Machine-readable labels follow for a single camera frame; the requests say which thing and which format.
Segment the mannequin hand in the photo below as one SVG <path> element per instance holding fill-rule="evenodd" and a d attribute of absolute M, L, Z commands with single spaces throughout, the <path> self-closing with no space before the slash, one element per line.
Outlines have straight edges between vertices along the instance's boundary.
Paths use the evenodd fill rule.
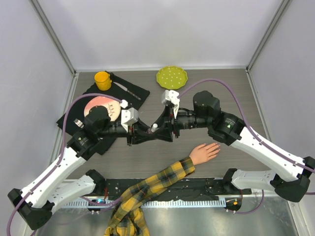
<path fill-rule="evenodd" d="M 214 159 L 220 150 L 220 145 L 218 143 L 212 143 L 208 145 L 201 144 L 191 151 L 189 157 L 191 158 L 194 165 L 199 165 Z"/>

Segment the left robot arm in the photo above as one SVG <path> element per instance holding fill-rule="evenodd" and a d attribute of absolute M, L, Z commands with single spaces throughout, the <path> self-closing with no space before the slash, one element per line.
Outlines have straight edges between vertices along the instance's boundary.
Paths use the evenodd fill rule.
<path fill-rule="evenodd" d="M 8 193 L 15 211 L 33 231 L 44 226 L 68 202 L 104 192 L 106 180 L 96 170 L 87 171 L 68 186 L 60 187 L 60 184 L 96 153 L 105 137 L 126 137 L 130 144 L 137 144 L 140 137 L 147 139 L 159 129 L 156 123 L 152 126 L 141 123 L 134 108 L 121 110 L 120 115 L 121 121 L 112 122 L 106 107 L 92 107 L 81 129 L 62 148 L 59 157 L 28 186 Z"/>

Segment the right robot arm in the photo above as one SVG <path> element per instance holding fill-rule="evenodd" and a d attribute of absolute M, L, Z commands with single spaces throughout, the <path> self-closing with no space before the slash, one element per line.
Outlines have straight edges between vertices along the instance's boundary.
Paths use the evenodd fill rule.
<path fill-rule="evenodd" d="M 306 195 L 315 169 L 313 158 L 295 156 L 263 138 L 236 115 L 223 112 L 219 99 L 208 91 L 194 95 L 192 111 L 179 107 L 178 95 L 173 90 L 164 92 L 165 109 L 148 128 L 149 133 L 170 142 L 173 137 L 179 137 L 180 130 L 207 128 L 213 140 L 241 150 L 269 167 L 268 171 L 228 169 L 222 182 L 224 192 L 261 189 L 295 203 Z"/>

